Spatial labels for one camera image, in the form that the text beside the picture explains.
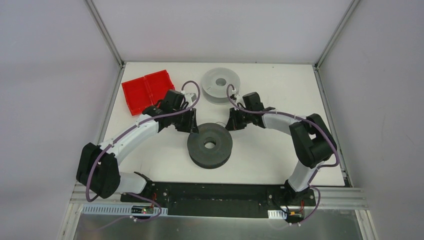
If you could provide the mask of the dark grey spool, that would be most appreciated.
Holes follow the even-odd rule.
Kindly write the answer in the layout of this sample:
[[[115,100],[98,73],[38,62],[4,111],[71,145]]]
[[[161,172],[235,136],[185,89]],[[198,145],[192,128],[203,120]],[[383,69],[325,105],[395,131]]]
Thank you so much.
[[[203,123],[198,133],[191,133],[187,149],[191,160],[203,169],[216,169],[230,158],[233,139],[230,132],[217,123]]]

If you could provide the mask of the white perforated spool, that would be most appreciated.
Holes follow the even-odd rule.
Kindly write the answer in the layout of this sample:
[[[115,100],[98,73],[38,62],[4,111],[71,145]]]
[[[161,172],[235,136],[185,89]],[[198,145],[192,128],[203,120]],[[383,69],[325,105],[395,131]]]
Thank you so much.
[[[227,104],[227,87],[230,88],[230,96],[238,95],[240,91],[241,80],[236,72],[224,67],[217,67],[207,71],[200,81],[202,94],[207,101],[215,105]]]

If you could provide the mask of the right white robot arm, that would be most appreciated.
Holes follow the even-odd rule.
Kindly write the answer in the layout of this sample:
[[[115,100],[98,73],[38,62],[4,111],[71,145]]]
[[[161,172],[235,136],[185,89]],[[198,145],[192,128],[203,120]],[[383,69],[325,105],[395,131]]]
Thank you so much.
[[[298,204],[308,193],[318,169],[331,156],[337,156],[336,142],[322,117],[317,113],[306,117],[294,116],[273,107],[265,107],[260,95],[251,92],[229,110],[225,128],[228,131],[237,131],[249,124],[276,130],[291,137],[298,162],[284,183],[282,200],[289,205]]]

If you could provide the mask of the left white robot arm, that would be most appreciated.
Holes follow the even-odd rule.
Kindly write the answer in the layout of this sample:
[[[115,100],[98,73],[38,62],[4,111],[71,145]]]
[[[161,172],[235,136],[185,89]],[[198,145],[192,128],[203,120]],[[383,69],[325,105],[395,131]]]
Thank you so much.
[[[135,123],[120,134],[100,144],[87,143],[81,152],[76,180],[96,197],[109,198],[115,193],[133,193],[140,202],[152,198],[153,189],[140,173],[121,172],[120,164],[141,143],[163,129],[174,126],[178,132],[198,133],[195,104],[196,93],[168,90],[163,99],[145,108]]]

